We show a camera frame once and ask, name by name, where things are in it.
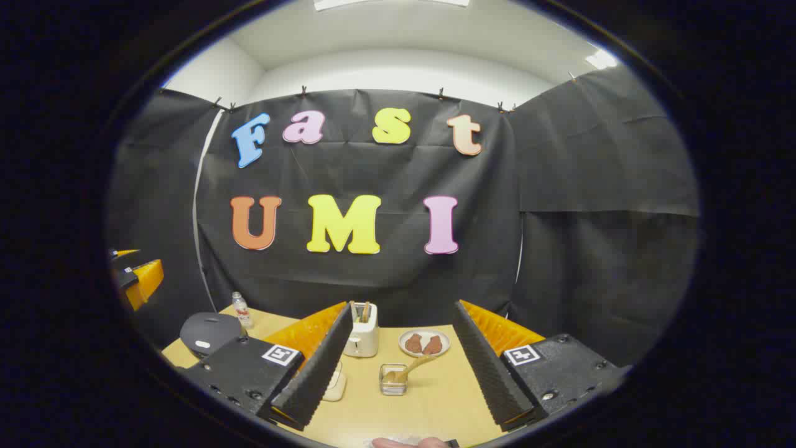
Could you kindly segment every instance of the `table surface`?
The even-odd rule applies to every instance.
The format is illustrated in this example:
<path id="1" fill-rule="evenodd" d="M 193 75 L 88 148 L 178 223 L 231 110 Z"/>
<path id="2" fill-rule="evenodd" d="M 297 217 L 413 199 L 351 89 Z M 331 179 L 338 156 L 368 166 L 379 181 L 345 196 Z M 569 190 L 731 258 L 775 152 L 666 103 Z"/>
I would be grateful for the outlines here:
<path id="1" fill-rule="evenodd" d="M 230 305 L 224 314 L 235 315 Z M 296 319 L 249 309 L 254 327 L 248 334 L 265 339 Z M 304 431 L 282 428 L 331 446 L 364 448 L 377 437 L 417 441 L 426 437 L 455 438 L 462 447 L 502 436 L 494 424 L 462 345 L 451 325 L 433 328 L 451 341 L 447 352 L 409 376 L 406 395 L 385 396 L 379 391 L 381 364 L 411 364 L 415 359 L 398 346 L 401 334 L 411 328 L 379 328 L 379 352 L 373 358 L 341 355 L 348 379 L 337 402 L 321 401 Z M 197 358 L 177 339 L 162 354 L 175 366 L 191 367 Z"/>

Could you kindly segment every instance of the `metal container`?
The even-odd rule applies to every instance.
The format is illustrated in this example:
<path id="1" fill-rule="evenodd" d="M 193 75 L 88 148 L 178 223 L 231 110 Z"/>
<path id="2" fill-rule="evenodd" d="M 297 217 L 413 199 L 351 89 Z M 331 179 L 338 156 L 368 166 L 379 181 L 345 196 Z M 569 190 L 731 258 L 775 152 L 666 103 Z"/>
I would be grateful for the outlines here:
<path id="1" fill-rule="evenodd" d="M 391 371 L 404 371 L 406 364 L 381 364 L 379 369 L 379 388 L 382 395 L 403 395 L 406 393 L 406 386 L 408 379 L 405 383 L 387 383 L 384 377 Z"/>

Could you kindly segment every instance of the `letter f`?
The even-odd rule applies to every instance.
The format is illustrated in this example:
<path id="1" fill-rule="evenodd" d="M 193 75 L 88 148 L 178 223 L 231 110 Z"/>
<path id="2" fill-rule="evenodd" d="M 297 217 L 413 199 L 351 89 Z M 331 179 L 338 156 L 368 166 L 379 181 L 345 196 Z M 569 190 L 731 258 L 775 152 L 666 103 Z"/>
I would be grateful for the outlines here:
<path id="1" fill-rule="evenodd" d="M 255 143 L 263 144 L 265 141 L 265 130 L 263 126 L 271 121 L 267 113 L 261 113 L 254 120 L 249 121 L 232 133 L 232 138 L 238 143 L 240 161 L 238 168 L 246 167 L 251 162 L 259 159 L 263 150 L 255 146 Z"/>

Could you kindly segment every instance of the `finger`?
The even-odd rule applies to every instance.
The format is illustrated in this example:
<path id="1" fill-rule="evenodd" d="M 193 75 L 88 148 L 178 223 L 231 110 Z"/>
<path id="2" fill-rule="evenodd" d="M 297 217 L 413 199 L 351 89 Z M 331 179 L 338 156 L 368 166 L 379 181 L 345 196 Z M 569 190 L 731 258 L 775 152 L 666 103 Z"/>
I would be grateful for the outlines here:
<path id="1" fill-rule="evenodd" d="M 450 448 L 447 443 L 436 437 L 424 438 L 417 444 L 417 448 Z"/>
<path id="2" fill-rule="evenodd" d="M 373 439 L 373 448 L 417 448 L 417 446 L 379 437 Z"/>

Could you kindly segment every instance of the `ceiling light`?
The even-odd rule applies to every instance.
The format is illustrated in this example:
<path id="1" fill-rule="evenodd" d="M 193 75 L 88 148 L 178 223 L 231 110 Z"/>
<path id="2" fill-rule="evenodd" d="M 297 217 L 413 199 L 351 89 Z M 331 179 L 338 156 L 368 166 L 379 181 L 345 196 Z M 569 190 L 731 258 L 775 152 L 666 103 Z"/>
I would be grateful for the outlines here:
<path id="1" fill-rule="evenodd" d="M 372 2 L 373 0 L 315 0 L 315 10 L 323 11 L 338 6 L 352 5 L 354 3 Z M 448 5 L 468 6 L 470 0 L 426 0 L 427 2 L 446 3 Z"/>
<path id="2" fill-rule="evenodd" d="M 586 61 L 589 64 L 597 67 L 599 70 L 605 69 L 607 67 L 616 67 L 617 65 L 616 59 L 603 49 L 597 50 L 597 53 L 594 53 L 591 56 L 586 56 Z"/>

